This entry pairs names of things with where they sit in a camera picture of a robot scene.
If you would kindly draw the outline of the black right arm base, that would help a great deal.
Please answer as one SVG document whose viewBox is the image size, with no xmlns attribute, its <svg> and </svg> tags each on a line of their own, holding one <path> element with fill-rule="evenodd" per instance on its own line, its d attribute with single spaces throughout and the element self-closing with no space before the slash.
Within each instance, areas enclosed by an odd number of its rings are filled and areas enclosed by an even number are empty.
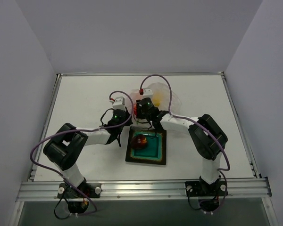
<svg viewBox="0 0 283 226">
<path fill-rule="evenodd" d="M 195 211 L 201 210 L 204 214 L 213 215 L 224 203 L 228 195 L 227 182 L 217 179 L 212 184 L 206 183 L 201 178 L 199 181 L 186 181 L 185 190 L 187 202 Z M 198 206 L 193 206 L 191 198 L 198 198 Z"/>
</svg>

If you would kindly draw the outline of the dark brown fake fruit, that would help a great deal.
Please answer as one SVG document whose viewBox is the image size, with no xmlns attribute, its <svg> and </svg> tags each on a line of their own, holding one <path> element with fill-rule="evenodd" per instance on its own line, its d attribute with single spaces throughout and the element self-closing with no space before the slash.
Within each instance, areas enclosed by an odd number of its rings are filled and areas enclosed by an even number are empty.
<svg viewBox="0 0 283 226">
<path fill-rule="evenodd" d="M 138 134 L 132 138 L 130 145 L 134 150 L 142 150 L 148 146 L 148 141 L 145 135 Z"/>
</svg>

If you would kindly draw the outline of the yellow fake fruit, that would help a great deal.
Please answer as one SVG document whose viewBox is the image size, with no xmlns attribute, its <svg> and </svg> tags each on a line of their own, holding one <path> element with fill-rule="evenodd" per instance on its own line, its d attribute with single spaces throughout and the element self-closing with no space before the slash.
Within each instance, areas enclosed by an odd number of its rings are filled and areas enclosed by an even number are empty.
<svg viewBox="0 0 283 226">
<path fill-rule="evenodd" d="M 156 107 L 159 107 L 162 103 L 163 97 L 160 94 L 154 94 L 152 98 L 152 102 Z"/>
</svg>

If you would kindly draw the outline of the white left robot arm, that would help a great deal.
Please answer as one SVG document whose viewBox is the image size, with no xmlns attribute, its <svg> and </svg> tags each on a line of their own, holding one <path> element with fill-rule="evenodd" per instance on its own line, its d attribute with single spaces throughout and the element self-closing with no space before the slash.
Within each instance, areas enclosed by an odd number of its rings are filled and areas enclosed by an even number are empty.
<svg viewBox="0 0 283 226">
<path fill-rule="evenodd" d="M 51 138 L 43 148 L 43 153 L 57 166 L 63 178 L 70 182 L 69 192 L 74 197 L 81 197 L 86 191 L 86 180 L 76 161 L 83 148 L 87 145 L 108 145 L 115 140 L 120 143 L 123 127 L 131 124 L 132 117 L 127 108 L 114 109 L 108 123 L 102 124 L 94 132 L 79 131 L 72 124 L 65 123 L 58 132 L 72 132 Z"/>
</svg>

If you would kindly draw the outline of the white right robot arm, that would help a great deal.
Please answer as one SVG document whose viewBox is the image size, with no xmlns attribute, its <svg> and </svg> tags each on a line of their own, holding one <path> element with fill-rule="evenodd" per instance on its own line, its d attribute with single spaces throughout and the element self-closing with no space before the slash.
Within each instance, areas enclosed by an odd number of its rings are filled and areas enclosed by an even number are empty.
<svg viewBox="0 0 283 226">
<path fill-rule="evenodd" d="M 204 114 L 201 117 L 173 115 L 168 111 L 159 110 L 149 97 L 136 101 L 136 113 L 138 119 L 145 119 L 155 129 L 190 135 L 202 157 L 200 189 L 205 194 L 211 194 L 217 189 L 221 153 L 225 150 L 228 138 L 211 115 Z"/>
</svg>

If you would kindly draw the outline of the translucent white plastic bag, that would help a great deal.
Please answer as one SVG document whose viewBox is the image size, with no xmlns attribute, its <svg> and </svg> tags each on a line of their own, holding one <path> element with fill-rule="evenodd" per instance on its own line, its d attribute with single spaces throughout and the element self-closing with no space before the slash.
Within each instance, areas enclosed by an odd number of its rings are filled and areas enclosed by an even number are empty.
<svg viewBox="0 0 283 226">
<path fill-rule="evenodd" d="M 158 108 L 159 110 L 168 111 L 169 98 L 170 98 L 169 87 L 161 82 L 155 82 L 150 84 L 147 87 L 147 89 L 151 89 L 153 91 L 153 94 L 160 94 L 163 97 L 162 103 Z M 139 94 L 137 89 L 133 89 L 132 92 L 129 94 L 129 96 L 133 100 L 134 105 L 136 104 L 136 100 L 141 99 L 141 95 Z M 181 100 L 174 92 L 172 92 L 172 101 L 170 107 L 171 112 L 174 114 L 179 114 L 181 111 L 181 106 L 182 106 Z"/>
</svg>

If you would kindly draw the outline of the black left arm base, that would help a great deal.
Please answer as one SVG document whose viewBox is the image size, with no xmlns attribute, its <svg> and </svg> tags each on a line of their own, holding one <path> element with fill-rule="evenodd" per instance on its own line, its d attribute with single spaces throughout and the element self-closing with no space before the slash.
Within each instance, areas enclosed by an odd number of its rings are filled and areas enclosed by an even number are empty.
<svg viewBox="0 0 283 226">
<path fill-rule="evenodd" d="M 78 187 L 61 183 L 58 188 L 58 203 L 65 201 L 70 215 L 84 216 L 96 213 L 98 208 L 92 199 L 100 198 L 102 192 L 100 183 L 83 181 Z"/>
</svg>

